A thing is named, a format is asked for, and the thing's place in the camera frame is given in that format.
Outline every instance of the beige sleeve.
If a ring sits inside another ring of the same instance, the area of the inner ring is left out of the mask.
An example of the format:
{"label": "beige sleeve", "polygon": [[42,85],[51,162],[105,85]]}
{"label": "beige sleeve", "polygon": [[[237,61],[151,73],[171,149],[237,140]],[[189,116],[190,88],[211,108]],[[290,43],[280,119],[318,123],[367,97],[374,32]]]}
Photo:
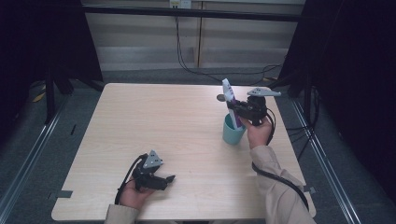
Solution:
{"label": "beige sleeve", "polygon": [[[288,179],[303,189],[303,183],[282,169],[271,147],[259,146],[250,150],[254,164],[261,170]],[[258,175],[257,183],[262,196],[267,224],[315,223],[300,196],[289,186],[271,178]]]}
{"label": "beige sleeve", "polygon": [[108,206],[105,224],[133,224],[139,211],[122,205]]}

